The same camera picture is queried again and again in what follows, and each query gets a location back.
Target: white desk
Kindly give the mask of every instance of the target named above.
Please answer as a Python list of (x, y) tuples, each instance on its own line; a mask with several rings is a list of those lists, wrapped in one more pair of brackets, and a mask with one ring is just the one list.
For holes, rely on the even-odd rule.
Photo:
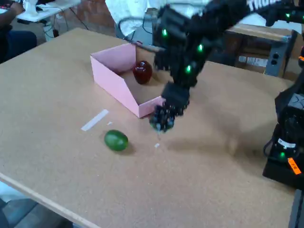
[[(37, 5), (42, 8), (43, 11), (37, 12), (37, 14), (31, 14), (28, 12), (21, 13), (17, 16), (18, 19), (27, 20), (31, 22), (39, 22), (43, 19), (47, 21), (43, 29), (46, 34), (46, 40), (49, 41), (53, 37), (52, 23), (49, 17), (60, 13), (70, 7), (80, 4), (81, 0), (56, 0), (54, 2), (47, 3), (46, 5)], [(6, 10), (0, 9), (0, 13), (4, 13)]]

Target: lime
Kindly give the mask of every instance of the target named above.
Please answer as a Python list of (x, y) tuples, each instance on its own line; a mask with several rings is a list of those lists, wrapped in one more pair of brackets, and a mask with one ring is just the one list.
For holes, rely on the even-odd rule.
[(109, 130), (104, 137), (105, 144), (113, 151), (123, 151), (128, 146), (128, 137), (118, 131)]

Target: pink cardboard box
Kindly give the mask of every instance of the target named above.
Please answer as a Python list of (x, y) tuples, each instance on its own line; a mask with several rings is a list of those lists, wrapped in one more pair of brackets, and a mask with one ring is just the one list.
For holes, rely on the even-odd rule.
[(165, 72), (156, 72), (149, 83), (136, 82), (132, 68), (136, 61), (145, 60), (153, 66), (153, 53), (149, 53), (132, 44), (123, 44), (91, 54), (94, 80), (116, 100), (139, 118), (154, 111), (164, 99), (160, 96), (170, 76)]

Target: cable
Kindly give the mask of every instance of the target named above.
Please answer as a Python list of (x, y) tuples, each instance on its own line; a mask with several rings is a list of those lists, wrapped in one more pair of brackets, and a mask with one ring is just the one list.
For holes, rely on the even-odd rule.
[(139, 17), (126, 17), (126, 18), (121, 19), (121, 20), (118, 22), (118, 25), (117, 25), (117, 27), (118, 27), (118, 32), (121, 33), (121, 35), (123, 36), (123, 39), (124, 39), (124, 40), (128, 41), (129, 43), (131, 43), (131, 44), (133, 44), (133, 45), (138, 46), (138, 47), (141, 48), (141, 49), (144, 49), (144, 50), (146, 50), (146, 51), (149, 51), (149, 52), (154, 52), (154, 53), (156, 53), (156, 52), (158, 52), (158, 51), (160, 51), (160, 50), (163, 49), (163, 48), (161, 48), (161, 47), (153, 47), (153, 46), (148, 47), (148, 46), (144, 46), (143, 44), (140, 44), (140, 43), (138, 43), (137, 41), (129, 40), (128, 37), (125, 36), (125, 35), (123, 34), (123, 32), (122, 32), (122, 30), (121, 30), (121, 28), (120, 28), (121, 23), (126, 22), (126, 21), (128, 21), (128, 20), (141, 20), (141, 21), (143, 21), (143, 18), (139, 18)]
[(68, 24), (67, 24), (67, 18), (66, 18), (66, 14), (65, 14), (65, 12), (64, 12), (64, 10), (63, 9), (61, 9), (60, 7), (56, 7), (56, 6), (54, 6), (54, 7), (41, 7), (40, 6), (40, 8), (42, 8), (42, 9), (48, 9), (48, 8), (57, 8), (57, 9), (60, 9), (61, 10), (61, 12), (63, 13), (63, 17), (64, 17), (64, 19), (65, 19), (65, 21), (66, 21), (66, 29), (67, 29), (67, 31), (69, 31), (69, 28), (68, 28)]
[(263, 154), (266, 156), (266, 157), (269, 157), (269, 154), (266, 153), (266, 149), (267, 147), (273, 142), (273, 138), (271, 138), (266, 144), (265, 146), (263, 147)]
[(153, 34), (153, 33), (147, 31), (147, 30), (144, 28), (144, 21), (145, 21), (145, 17), (143, 18), (143, 23), (142, 23), (142, 28), (143, 28), (143, 30), (144, 30), (145, 32), (147, 32), (147, 33)]
[(50, 30), (53, 30), (53, 25), (52, 25), (52, 27), (51, 27), (48, 31), (45, 31), (44, 34), (47, 35), (47, 36), (50, 37), (50, 38), (55, 38), (54, 36), (51, 37), (51, 36), (47, 33), (47, 32), (49, 32)]
[(133, 35), (132, 35), (132, 37), (131, 37), (131, 40), (133, 40), (134, 33), (135, 33), (135, 31), (133, 32)]
[(202, 3), (190, 3), (190, 2), (171, 2), (168, 3), (168, 5), (181, 5), (181, 6), (193, 6), (193, 7), (205, 7), (206, 4), (202, 4)]
[(77, 17), (77, 19), (85, 26), (85, 28), (87, 30), (89, 30), (89, 28), (87, 27), (87, 25), (77, 16), (77, 14), (72, 10), (72, 8), (70, 8), (70, 10), (72, 11), (72, 13), (74, 13), (74, 15)]

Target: desk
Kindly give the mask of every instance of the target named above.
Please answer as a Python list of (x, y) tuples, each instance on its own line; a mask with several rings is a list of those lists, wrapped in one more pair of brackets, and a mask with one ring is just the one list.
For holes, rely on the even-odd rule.
[[(90, 53), (122, 43), (75, 29), (0, 65), (0, 180), (85, 227), (286, 228), (294, 190), (262, 177), (261, 149), (290, 82), (208, 62), (158, 136), (93, 82)], [(105, 146), (109, 129), (132, 154)]]
[[(47, 24), (44, 25), (43, 30), (46, 33), (46, 40), (49, 41), (54, 36), (52, 23), (49, 17), (56, 15), (70, 7), (80, 4), (81, 0), (56, 0), (54, 2), (47, 3), (46, 5), (37, 5), (43, 9), (43, 11), (37, 12), (36, 15), (32, 15), (28, 12), (21, 13), (17, 16), (18, 19), (27, 20), (31, 22), (39, 22), (46, 19)], [(6, 10), (0, 9), (0, 13), (4, 13)]]

